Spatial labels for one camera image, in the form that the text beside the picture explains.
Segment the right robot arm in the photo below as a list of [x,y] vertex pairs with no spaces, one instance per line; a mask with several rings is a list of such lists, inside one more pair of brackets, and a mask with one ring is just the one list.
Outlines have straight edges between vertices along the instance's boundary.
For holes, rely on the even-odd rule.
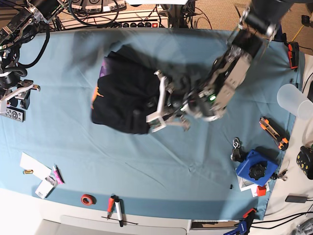
[[[41,59],[50,38],[50,22],[68,7],[67,0],[28,0],[0,30],[0,114],[20,122],[30,104],[32,90],[40,86],[26,79],[27,69]],[[38,33],[45,32],[44,44],[30,64],[21,64],[20,48]]]

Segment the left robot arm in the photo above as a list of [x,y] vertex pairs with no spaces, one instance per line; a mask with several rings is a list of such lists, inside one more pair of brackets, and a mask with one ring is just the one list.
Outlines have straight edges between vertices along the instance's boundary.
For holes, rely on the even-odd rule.
[[157,70],[155,75],[160,80],[158,104],[156,111],[146,117],[151,131],[157,132],[170,125],[187,131],[190,122],[184,115],[207,122],[222,118],[264,44],[251,30],[273,40],[282,17],[294,3],[293,0],[251,1],[227,39],[226,52],[214,61],[208,76],[194,85],[187,81],[185,87],[178,90],[169,77]]

